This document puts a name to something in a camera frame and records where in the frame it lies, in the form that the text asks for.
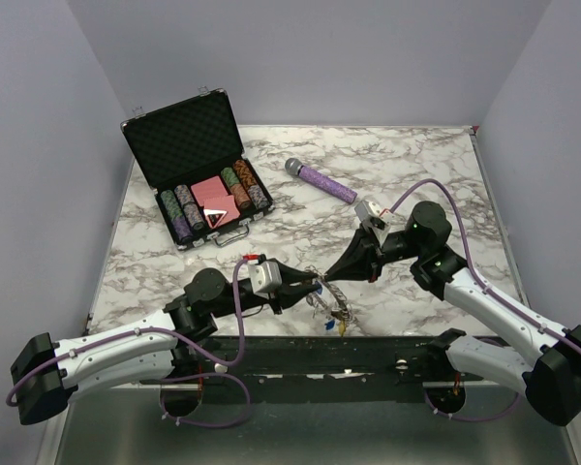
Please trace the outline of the round metal key ring disc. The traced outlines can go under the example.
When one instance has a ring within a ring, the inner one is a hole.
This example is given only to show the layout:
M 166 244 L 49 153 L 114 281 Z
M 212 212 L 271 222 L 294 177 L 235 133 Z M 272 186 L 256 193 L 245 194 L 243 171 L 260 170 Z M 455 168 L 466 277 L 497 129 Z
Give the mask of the round metal key ring disc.
M 345 337 L 354 322 L 351 305 L 345 294 L 334 284 L 327 282 L 324 276 L 312 265 L 306 270 L 314 271 L 318 274 L 318 284 L 320 289 L 317 292 L 308 294 L 306 302 L 313 308 L 313 317 L 318 314 L 325 317 L 325 321 L 333 320 L 335 326 L 331 330 L 337 330 L 340 337 Z

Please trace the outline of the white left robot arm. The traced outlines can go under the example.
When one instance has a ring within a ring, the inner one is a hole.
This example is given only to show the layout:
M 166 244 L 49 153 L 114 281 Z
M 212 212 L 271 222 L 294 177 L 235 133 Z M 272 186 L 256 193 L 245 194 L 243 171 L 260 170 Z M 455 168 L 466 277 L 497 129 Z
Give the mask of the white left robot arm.
M 131 324 L 60 341 L 39 334 L 11 366 L 13 386 L 6 404 L 17 409 L 21 424 L 30 425 L 57 416 L 94 390 L 140 381 L 198 381 L 204 375 L 192 354 L 226 377 L 245 354 L 245 311 L 268 306 L 279 314 L 317 291 L 317 279 L 313 271 L 246 256 L 230 279 L 216 268 L 205 268 L 182 295 Z M 237 322 L 236 353 L 216 356 L 201 343 L 217 331 L 217 319 L 228 315 Z

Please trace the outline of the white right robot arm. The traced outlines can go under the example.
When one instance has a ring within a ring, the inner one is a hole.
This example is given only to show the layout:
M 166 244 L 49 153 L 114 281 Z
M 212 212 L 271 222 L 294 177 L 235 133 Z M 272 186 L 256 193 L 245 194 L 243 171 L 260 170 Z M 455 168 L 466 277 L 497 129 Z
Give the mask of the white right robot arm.
M 411 261 L 422 290 L 472 315 L 507 344 L 498 347 L 449 329 L 428 346 L 426 367 L 433 377 L 479 376 L 525 396 L 558 426 L 581 413 L 581 325 L 567 329 L 491 286 L 470 259 L 448 246 L 452 226 L 439 204 L 417 203 L 399 232 L 389 229 L 392 212 L 374 202 L 361 202 L 355 212 L 360 225 L 323 281 L 373 283 L 385 265 Z

